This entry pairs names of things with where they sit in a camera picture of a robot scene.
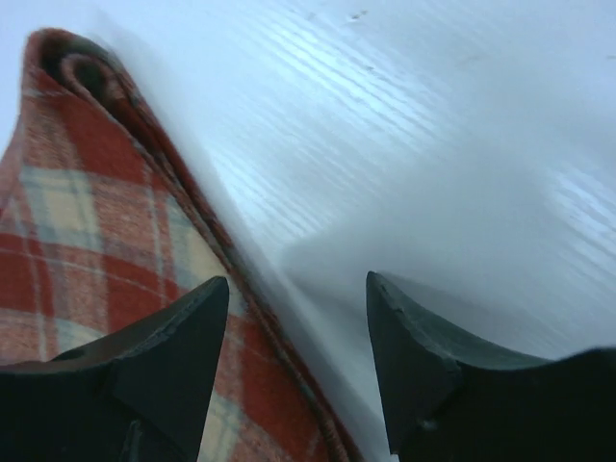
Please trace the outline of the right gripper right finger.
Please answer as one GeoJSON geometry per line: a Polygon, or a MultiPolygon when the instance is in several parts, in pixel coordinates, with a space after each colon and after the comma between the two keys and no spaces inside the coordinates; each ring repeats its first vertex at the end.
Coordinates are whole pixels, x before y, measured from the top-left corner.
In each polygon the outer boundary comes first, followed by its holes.
{"type": "Polygon", "coordinates": [[[402,461],[611,461],[615,351],[548,360],[486,341],[366,278],[390,452],[402,461]]]}

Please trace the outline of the red plaid skirt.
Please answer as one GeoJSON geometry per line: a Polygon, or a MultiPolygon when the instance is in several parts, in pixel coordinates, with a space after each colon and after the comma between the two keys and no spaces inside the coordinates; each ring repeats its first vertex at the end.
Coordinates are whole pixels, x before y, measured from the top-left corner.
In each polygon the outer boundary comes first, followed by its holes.
{"type": "Polygon", "coordinates": [[[214,276],[230,307],[200,459],[359,460],[122,64],[33,32],[1,162],[2,362],[48,360],[214,276]]]}

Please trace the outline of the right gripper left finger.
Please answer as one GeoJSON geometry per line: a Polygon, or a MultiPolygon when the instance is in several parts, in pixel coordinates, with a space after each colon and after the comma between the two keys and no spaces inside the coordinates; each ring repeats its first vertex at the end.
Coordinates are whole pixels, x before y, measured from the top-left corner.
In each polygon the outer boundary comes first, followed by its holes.
{"type": "Polygon", "coordinates": [[[2,367],[2,460],[196,460],[228,305],[216,276],[50,361],[2,367]]]}

